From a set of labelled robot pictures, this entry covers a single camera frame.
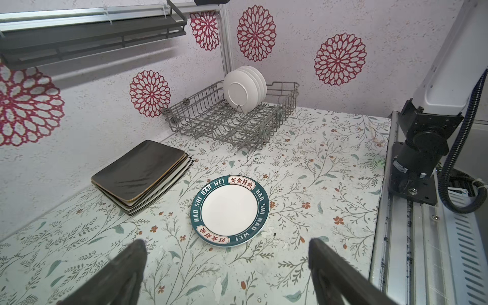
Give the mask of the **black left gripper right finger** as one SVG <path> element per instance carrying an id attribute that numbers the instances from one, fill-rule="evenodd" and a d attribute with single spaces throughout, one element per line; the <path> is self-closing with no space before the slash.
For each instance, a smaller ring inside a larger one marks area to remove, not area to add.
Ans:
<path id="1" fill-rule="evenodd" d="M 317 303 L 395 303 L 319 238 L 310 240 L 308 259 Z"/>

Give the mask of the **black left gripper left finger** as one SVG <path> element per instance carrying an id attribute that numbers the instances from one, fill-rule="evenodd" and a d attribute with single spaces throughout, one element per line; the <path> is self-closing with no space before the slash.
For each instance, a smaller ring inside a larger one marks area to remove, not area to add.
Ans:
<path id="1" fill-rule="evenodd" d="M 146 262 L 146 244 L 135 240 L 60 303 L 137 304 Z"/>

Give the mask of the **black square plate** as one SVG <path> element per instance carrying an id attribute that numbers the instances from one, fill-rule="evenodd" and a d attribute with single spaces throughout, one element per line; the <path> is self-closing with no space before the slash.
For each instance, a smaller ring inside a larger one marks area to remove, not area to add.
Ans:
<path id="1" fill-rule="evenodd" d="M 174 169 L 172 169 L 166 177 L 160 179 L 154 187 L 143 193 L 142 196 L 136 199 L 134 202 L 124 202 L 116 198 L 114 195 L 109 194 L 108 191 L 103 190 L 101 187 L 97 186 L 97 188 L 102 193 L 104 193 L 110 200 L 116 202 L 119 206 L 121 206 L 122 209 L 126 211 L 135 210 L 138 206 L 154 200 L 157 196 L 162 194 L 165 189 L 170 188 L 172 183 L 175 182 L 177 178 L 179 178 L 181 175 L 183 175 L 184 171 L 191 166 L 192 162 L 192 158 L 186 155 L 186 157 Z"/>
<path id="2" fill-rule="evenodd" d="M 181 149 L 145 140 L 92 176 L 91 181 L 115 198 L 132 203 L 187 157 Z"/>

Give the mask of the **white square plate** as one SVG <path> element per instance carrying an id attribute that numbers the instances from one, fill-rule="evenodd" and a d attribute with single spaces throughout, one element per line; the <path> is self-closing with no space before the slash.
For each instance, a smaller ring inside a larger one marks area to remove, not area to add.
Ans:
<path id="1" fill-rule="evenodd" d="M 137 199 L 134 204 L 127 205 L 115 196 L 109 194 L 108 191 L 103 190 L 101 187 L 96 186 L 104 195 L 106 195 L 113 203 L 115 203 L 122 212 L 129 216 L 138 214 L 141 210 L 157 202 L 163 195 L 168 193 L 186 174 L 193 164 L 192 157 L 188 156 L 185 160 L 181 161 L 178 166 L 170 171 L 167 177 L 164 177 L 160 182 L 156 183 L 155 187 L 145 192 L 141 198 Z"/>
<path id="2" fill-rule="evenodd" d="M 167 201 L 170 197 L 172 197 L 174 195 L 174 189 L 177 187 L 177 185 L 180 183 L 180 181 L 183 180 L 183 178 L 186 176 L 187 172 L 192 167 L 193 163 L 194 163 L 194 160 L 191 163 L 191 166 L 187 170 L 184 171 L 184 174 L 181 175 L 179 178 L 177 178 L 177 180 L 175 182 L 172 183 L 170 188 L 165 189 L 164 192 L 162 194 L 160 194 L 159 196 L 157 196 L 154 200 L 147 202 L 146 204 L 138 206 L 135 210 L 126 211 L 126 210 L 122 209 L 122 207 L 119 206 L 116 202 L 114 202 L 114 203 L 120 208 L 120 210 L 122 212 L 124 212 L 128 216 L 137 215 L 149 207 L 162 204 L 164 201 Z"/>

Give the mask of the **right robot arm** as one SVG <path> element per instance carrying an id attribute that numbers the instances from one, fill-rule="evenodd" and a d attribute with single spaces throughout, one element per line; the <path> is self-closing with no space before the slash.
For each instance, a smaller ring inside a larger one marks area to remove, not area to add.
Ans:
<path id="1" fill-rule="evenodd" d="M 440 187 L 433 174 L 440 159 L 456 160 L 470 132 L 487 76 L 487 1 L 465 1 L 432 68 L 398 116 L 405 141 L 395 142 L 390 194 L 452 211 L 447 193 L 450 167 Z"/>

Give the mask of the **floral table mat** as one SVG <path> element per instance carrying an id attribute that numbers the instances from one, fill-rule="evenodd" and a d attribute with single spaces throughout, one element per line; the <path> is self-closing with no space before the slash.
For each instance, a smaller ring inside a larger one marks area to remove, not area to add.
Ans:
<path id="1" fill-rule="evenodd" d="M 173 135 L 193 164 L 142 212 L 90 186 L 4 241 L 1 303 L 55 304 L 141 239 L 141 304 L 315 304 L 312 238 L 369 274 L 389 133 L 297 108 L 257 151 Z"/>

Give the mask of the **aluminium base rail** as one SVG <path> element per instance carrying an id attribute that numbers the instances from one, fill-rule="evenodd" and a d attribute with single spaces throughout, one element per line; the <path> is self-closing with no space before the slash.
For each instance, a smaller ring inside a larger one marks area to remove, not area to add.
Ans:
<path id="1" fill-rule="evenodd" d="M 370 282 L 397 304 L 487 304 L 487 240 L 475 213 L 389 193 L 393 145 L 405 139 L 398 112 L 390 119 Z"/>

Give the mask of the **grey wall shelf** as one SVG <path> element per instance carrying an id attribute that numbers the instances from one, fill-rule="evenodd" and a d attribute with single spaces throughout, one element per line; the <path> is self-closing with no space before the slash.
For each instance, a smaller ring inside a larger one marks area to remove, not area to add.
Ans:
<path id="1" fill-rule="evenodd" d="M 187 17 L 158 5 L 1 14 L 1 62 L 11 70 L 43 66 L 186 35 Z"/>

